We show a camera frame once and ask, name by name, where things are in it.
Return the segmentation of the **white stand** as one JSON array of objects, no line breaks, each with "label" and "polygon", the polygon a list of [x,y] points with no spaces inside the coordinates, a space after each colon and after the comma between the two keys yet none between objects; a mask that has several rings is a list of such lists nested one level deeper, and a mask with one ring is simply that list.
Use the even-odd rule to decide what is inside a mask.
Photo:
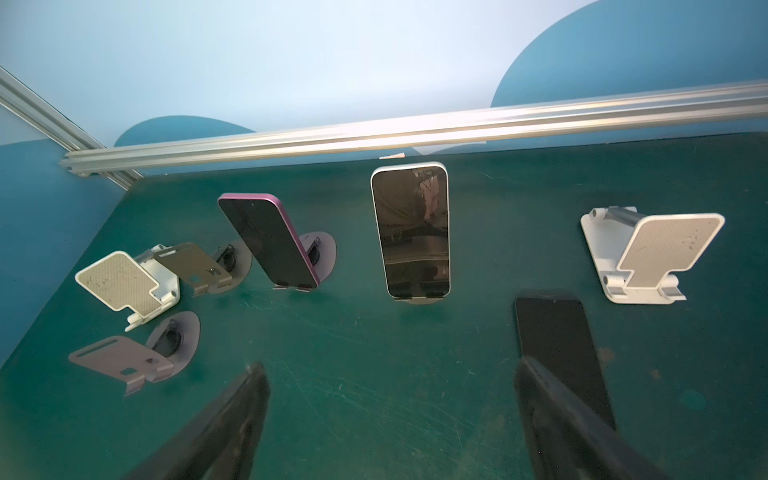
[{"label": "white stand", "polygon": [[684,301],[677,274],[692,269],[725,223],[718,213],[643,215],[618,206],[580,219],[603,293],[625,305]]},{"label": "white stand", "polygon": [[166,246],[157,244],[137,257],[115,251],[75,274],[75,281],[112,311],[131,310],[125,332],[140,327],[181,298],[179,277],[154,255]]}]

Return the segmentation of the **back horizontal aluminium bar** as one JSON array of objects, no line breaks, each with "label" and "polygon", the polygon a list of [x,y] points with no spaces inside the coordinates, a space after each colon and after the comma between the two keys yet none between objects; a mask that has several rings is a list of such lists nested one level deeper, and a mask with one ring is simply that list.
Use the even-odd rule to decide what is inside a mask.
[{"label": "back horizontal aluminium bar", "polygon": [[73,151],[60,164],[84,177],[127,170],[736,121],[766,113],[766,82],[741,82]]}]

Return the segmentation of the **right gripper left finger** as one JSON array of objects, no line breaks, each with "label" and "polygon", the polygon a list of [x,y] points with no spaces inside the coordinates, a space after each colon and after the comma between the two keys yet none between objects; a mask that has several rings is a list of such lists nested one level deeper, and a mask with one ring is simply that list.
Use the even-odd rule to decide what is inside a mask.
[{"label": "right gripper left finger", "polygon": [[248,479],[270,393],[263,364],[247,366],[217,398],[125,477]]}]

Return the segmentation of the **back left phone purple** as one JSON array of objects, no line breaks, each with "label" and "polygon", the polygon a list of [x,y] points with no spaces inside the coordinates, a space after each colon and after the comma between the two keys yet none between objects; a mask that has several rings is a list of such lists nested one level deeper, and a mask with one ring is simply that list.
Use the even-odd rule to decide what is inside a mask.
[{"label": "back left phone purple", "polygon": [[318,287],[309,256],[276,196],[225,193],[217,204],[276,286],[302,290]]}]

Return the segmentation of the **round stand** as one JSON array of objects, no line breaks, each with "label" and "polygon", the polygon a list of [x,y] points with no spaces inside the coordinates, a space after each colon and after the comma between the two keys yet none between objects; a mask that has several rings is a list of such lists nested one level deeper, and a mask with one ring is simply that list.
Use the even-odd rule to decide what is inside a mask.
[{"label": "round stand", "polygon": [[192,311],[176,313],[140,344],[126,336],[112,336],[71,353],[68,360],[80,367],[121,381],[125,396],[146,383],[158,383],[181,373],[191,363],[201,335],[201,322]]},{"label": "round stand", "polygon": [[251,270],[253,256],[242,240],[221,247],[213,256],[193,243],[161,248],[153,259],[170,270],[195,297],[225,293],[238,287]]},{"label": "round stand", "polygon": [[431,305],[435,304],[439,301],[444,300],[444,296],[411,296],[411,297],[405,297],[405,296],[398,296],[394,297],[394,300],[401,303],[406,303],[410,305]]},{"label": "round stand", "polygon": [[278,243],[274,256],[276,267],[271,276],[274,288],[310,292],[331,275],[337,247],[334,238],[327,232],[291,234],[289,240]]}]

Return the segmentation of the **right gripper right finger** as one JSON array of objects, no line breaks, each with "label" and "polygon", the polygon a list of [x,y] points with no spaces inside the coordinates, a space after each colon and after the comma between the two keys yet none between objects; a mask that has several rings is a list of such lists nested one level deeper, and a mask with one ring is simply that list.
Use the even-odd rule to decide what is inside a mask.
[{"label": "right gripper right finger", "polygon": [[520,361],[514,387],[537,479],[668,477],[537,360]]}]

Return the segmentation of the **left aluminium frame post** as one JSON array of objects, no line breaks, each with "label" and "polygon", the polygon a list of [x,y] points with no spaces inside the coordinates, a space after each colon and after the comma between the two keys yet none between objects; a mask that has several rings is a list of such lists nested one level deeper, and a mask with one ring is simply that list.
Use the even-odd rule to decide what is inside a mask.
[{"label": "left aluminium frame post", "polygon": [[105,148],[5,68],[1,68],[1,106],[67,153]]}]

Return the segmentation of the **phone silver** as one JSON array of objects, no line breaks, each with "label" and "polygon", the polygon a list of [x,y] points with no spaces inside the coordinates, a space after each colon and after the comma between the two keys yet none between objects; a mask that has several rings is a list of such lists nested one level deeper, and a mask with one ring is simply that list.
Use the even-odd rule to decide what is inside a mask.
[{"label": "phone silver", "polygon": [[370,177],[387,293],[451,292],[450,187],[436,161],[379,167]]}]

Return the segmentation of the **phone white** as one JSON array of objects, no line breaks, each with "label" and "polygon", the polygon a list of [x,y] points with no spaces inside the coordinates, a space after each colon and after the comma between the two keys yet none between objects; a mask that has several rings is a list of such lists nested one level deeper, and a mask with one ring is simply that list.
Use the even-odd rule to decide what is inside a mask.
[{"label": "phone white", "polygon": [[582,302],[564,292],[527,292],[513,304],[521,354],[545,366],[610,428],[617,427]]}]

